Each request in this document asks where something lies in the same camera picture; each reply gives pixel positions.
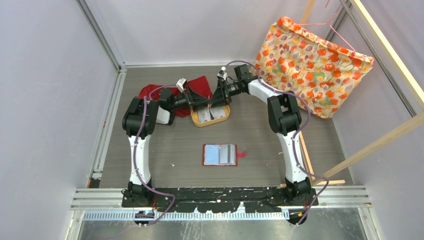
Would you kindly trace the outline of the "yellow oval tray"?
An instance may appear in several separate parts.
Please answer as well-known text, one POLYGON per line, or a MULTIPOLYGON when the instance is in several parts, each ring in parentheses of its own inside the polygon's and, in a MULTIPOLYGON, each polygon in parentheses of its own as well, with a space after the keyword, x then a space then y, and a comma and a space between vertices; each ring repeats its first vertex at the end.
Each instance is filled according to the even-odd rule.
POLYGON ((194 125, 196 127, 206 127, 206 126, 209 126, 209 125, 212 125, 212 124, 217 124, 217 123, 223 122, 223 121, 225 121, 225 120, 227 120, 229 118, 230 112, 231 112, 229 105, 225 105, 223 107, 225 107, 225 111, 227 113, 227 116, 226 117, 219 118, 219 119, 212 119, 211 121, 204 122, 204 123, 199 123, 198 111, 197 112, 193 112, 192 109, 190 109, 190 116, 191 116, 192 122, 194 123, 194 125))

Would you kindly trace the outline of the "red card holder wallet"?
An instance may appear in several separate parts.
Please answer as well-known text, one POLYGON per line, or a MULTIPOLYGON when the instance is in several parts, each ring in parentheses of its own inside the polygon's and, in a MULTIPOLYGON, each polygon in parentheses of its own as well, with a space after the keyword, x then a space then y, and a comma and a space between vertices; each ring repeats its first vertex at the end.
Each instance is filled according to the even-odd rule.
POLYGON ((204 144, 202 147, 202 165, 236 167, 238 160, 246 155, 246 151, 238 151, 236 144, 204 144))

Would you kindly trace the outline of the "white magnetic stripe card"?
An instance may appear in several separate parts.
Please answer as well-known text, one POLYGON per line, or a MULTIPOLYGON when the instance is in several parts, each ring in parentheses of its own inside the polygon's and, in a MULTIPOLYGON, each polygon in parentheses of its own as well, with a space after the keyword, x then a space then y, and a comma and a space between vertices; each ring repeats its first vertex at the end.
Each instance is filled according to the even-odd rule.
POLYGON ((218 164, 223 166, 237 165, 237 147, 235 144, 220 145, 218 164))

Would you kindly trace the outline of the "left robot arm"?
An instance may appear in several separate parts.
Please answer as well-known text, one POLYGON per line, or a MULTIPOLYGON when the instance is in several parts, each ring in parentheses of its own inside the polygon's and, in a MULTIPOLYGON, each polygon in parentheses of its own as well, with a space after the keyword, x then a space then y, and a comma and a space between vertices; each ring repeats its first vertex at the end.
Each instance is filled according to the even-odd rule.
POLYGON ((149 146, 157 124, 172 125, 176 110, 188 108, 198 111, 208 106, 209 97, 187 86, 176 95, 170 86, 159 86, 142 98, 131 101, 122 119, 122 128, 128 136, 131 172, 126 194, 141 207, 148 207, 159 195, 174 198, 171 193, 153 189, 149 167, 149 146))

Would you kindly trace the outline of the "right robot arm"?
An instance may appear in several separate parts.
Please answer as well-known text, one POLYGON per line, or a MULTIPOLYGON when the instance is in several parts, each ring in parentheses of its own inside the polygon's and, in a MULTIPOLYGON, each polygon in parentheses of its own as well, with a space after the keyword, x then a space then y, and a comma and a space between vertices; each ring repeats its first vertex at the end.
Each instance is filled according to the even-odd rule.
POLYGON ((302 116, 293 92, 283 92, 258 76, 252 76, 247 65, 234 69, 237 79, 227 82, 226 67, 217 74, 217 87, 209 100, 212 107, 228 105, 235 95, 247 93, 267 106, 268 123, 281 144, 285 164, 283 195, 291 205, 299 205, 311 193, 312 187, 302 158, 299 132, 302 116))

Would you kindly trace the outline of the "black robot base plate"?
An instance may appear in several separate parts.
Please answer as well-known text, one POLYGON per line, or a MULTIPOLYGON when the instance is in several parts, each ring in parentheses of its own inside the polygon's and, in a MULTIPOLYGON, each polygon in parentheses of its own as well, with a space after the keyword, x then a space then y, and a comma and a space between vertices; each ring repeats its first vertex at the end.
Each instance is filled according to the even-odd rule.
POLYGON ((245 209, 246 213, 273 213, 282 207, 306 209, 309 204, 318 205, 314 200, 316 190, 288 200, 281 187, 164 187, 157 190, 174 195, 155 195, 151 201, 128 198, 127 189, 122 189, 122 207, 155 208, 159 212, 193 213, 234 213, 245 209))

